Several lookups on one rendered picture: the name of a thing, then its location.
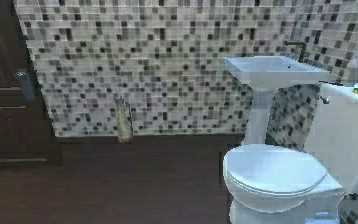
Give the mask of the clear soap bottle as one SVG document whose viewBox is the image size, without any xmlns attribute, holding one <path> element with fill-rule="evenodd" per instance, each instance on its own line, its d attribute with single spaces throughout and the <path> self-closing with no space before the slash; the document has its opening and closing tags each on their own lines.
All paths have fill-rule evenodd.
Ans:
<svg viewBox="0 0 358 224">
<path fill-rule="evenodd" d="M 349 75 L 347 79 L 348 86 L 354 86 L 358 82 L 358 52 L 356 52 L 347 64 Z"/>
</svg>

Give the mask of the white toilet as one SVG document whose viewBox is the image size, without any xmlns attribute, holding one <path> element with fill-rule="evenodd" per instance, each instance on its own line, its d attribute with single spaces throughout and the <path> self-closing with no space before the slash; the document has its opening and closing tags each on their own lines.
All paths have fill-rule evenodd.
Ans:
<svg viewBox="0 0 358 224">
<path fill-rule="evenodd" d="M 231 224 L 339 224 L 358 194 L 358 95 L 324 83 L 303 149 L 248 144 L 223 158 Z"/>
</svg>

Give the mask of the dark brown room door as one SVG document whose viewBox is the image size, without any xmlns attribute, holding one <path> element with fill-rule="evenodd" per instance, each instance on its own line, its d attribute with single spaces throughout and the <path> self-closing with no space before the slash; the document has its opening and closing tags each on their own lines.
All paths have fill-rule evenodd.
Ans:
<svg viewBox="0 0 358 224">
<path fill-rule="evenodd" d="M 35 99 L 27 101 L 14 75 L 26 69 Z M 48 163 L 62 154 L 13 0 L 0 0 L 0 166 Z"/>
</svg>

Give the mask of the white pedestal sink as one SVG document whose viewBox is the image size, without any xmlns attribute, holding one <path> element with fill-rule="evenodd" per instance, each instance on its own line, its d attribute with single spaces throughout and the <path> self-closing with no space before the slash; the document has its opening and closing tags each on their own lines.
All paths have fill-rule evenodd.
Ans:
<svg viewBox="0 0 358 224">
<path fill-rule="evenodd" d="M 287 56 L 223 58 L 226 70 L 252 89 L 252 105 L 243 145 L 264 144 L 274 96 L 279 88 L 317 84 L 330 72 Z"/>
</svg>

